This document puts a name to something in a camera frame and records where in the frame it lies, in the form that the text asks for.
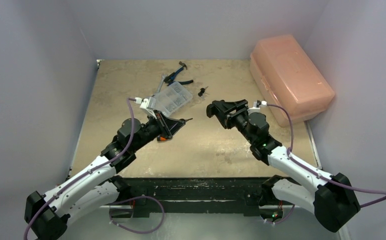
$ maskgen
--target screws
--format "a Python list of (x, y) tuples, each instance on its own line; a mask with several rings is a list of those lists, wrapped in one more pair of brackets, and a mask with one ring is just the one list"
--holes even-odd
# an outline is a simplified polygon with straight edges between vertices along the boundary
[(200, 92), (197, 94), (199, 97), (202, 97), (203, 96), (203, 94), (205, 93), (205, 90), (207, 89), (208, 87), (202, 87), (201, 89), (200, 89)]

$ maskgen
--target blue-handled pliers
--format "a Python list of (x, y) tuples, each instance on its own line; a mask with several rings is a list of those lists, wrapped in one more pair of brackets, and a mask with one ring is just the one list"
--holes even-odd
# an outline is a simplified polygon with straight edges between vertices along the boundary
[[(177, 71), (175, 71), (175, 72), (171, 73), (170, 75), (168, 75), (167, 77), (165, 77), (165, 79), (163, 80), (163, 82), (166, 83), (167, 86), (171, 85), (171, 84), (175, 81), (177, 75), (178, 75), (181, 71), (183, 71), (184, 68), (187, 69), (187, 65), (186, 65), (185, 63), (183, 63), (183, 62), (180, 61), (178, 64), (180, 64), (181, 67), (180, 67), (179, 69), (177, 69)], [(189, 80), (189, 81), (179, 81), (179, 83), (180, 83), (181, 85), (187, 85), (187, 84), (193, 83), (193, 80)]]

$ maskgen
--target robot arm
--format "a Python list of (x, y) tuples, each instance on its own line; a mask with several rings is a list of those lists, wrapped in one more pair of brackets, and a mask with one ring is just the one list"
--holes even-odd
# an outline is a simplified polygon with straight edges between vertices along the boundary
[[(122, 123), (112, 142), (78, 174), (44, 194), (35, 191), (28, 196), (24, 216), (27, 223), (45, 203), (57, 197), (44, 208), (31, 226), (39, 239), (56, 240), (70, 224), (85, 214), (118, 199), (130, 198), (129, 191), (125, 191), (129, 186), (124, 186), (124, 181), (120, 181), (122, 178), (115, 174), (132, 163), (136, 159), (135, 152), (147, 143), (158, 136), (172, 139), (174, 134), (186, 124), (186, 120), (168, 118), (158, 110), (150, 110), (150, 112), (148, 122), (145, 124), (134, 119), (132, 142), (124, 154), (119, 156), (129, 142), (132, 130), (131, 119)], [(58, 196), (58, 192), (70, 183), (70, 187)]]
[[(360, 205), (354, 191), (320, 179), (325, 177), (350, 186), (348, 178), (341, 173), (333, 176), (292, 153), (288, 155), (287, 148), (269, 134), (270, 125), (256, 104), (248, 109), (246, 100), (213, 101), (207, 106), (206, 115), (209, 118), (216, 116), (225, 129), (237, 128), (250, 143), (250, 150), (257, 160), (283, 171), (300, 184), (273, 176), (262, 186), (264, 204), (271, 199), (278, 199), (298, 205), (313, 213), (321, 225), (332, 232), (337, 232), (359, 212)], [(313, 169), (318, 175), (310, 174), (291, 158)]]

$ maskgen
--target tan work surface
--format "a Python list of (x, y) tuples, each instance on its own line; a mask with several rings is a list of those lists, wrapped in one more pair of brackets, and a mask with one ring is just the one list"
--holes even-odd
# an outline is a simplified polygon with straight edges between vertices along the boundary
[[(178, 60), (104, 60), (82, 126), (75, 153), (72, 174), (91, 163), (109, 144), (124, 120), (130, 117), (126, 98), (151, 96), (162, 73), (179, 67)], [(186, 60), (176, 81), (185, 85), (193, 99), (173, 113), (175, 119), (189, 119), (168, 142), (148, 143), (137, 153), (137, 159), (119, 174), (124, 177), (271, 177), (286, 176), (281, 171), (254, 158), (250, 144), (237, 129), (224, 129), (216, 117), (206, 116), (206, 107), (214, 100), (226, 102), (246, 99), (262, 100), (250, 72), (249, 60)], [(207, 87), (205, 99), (198, 96)], [(131, 103), (135, 118), (146, 123), (147, 116), (139, 105)], [(290, 145), (290, 129), (282, 128), (268, 108), (266, 115), (270, 134), (283, 145)], [(294, 125), (293, 152), (313, 166), (316, 159), (304, 122)]]

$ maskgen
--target white enclosure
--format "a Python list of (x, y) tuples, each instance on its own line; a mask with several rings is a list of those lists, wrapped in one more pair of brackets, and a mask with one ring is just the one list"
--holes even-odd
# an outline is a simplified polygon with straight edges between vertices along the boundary
[[(0, 0), (0, 240), (22, 238), (27, 195), (67, 176), (96, 59), (247, 59), (259, 39), (281, 34), (295, 36), (336, 92), (328, 111), (310, 121), (324, 169), (356, 187), (386, 190), (386, 0)], [(377, 197), (357, 196), (362, 203)], [(116, 239), (123, 231), (96, 218), (105, 221), (99, 210), (66, 239)], [(283, 228), (339, 239), (314, 220), (298, 211)], [(236, 221), (224, 219), (227, 228)], [(386, 201), (363, 208), (347, 226), (353, 240), (386, 239)], [(173, 235), (153, 239), (189, 230), (166, 229)], [(293, 239), (249, 231), (252, 239)]]

